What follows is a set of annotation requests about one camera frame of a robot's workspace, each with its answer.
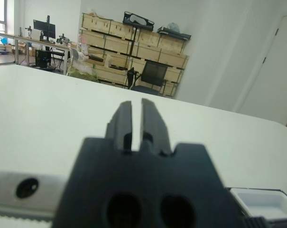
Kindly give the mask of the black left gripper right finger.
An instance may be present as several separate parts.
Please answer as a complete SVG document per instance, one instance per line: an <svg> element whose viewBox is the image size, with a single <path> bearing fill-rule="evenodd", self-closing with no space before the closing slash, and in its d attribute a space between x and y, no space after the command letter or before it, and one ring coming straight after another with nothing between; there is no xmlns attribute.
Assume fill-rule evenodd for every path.
<svg viewBox="0 0 287 228"><path fill-rule="evenodd" d="M241 228L230 196L200 144L170 148L155 104L142 100L138 198L143 228Z"/></svg>

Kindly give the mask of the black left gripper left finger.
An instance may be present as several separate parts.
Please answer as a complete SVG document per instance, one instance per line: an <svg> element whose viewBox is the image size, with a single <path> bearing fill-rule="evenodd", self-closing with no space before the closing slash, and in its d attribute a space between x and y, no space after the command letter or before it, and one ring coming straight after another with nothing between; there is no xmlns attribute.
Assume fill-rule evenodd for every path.
<svg viewBox="0 0 287 228"><path fill-rule="evenodd" d="M132 107L119 105L104 138L86 138L57 208L55 228L141 228L139 153Z"/></svg>

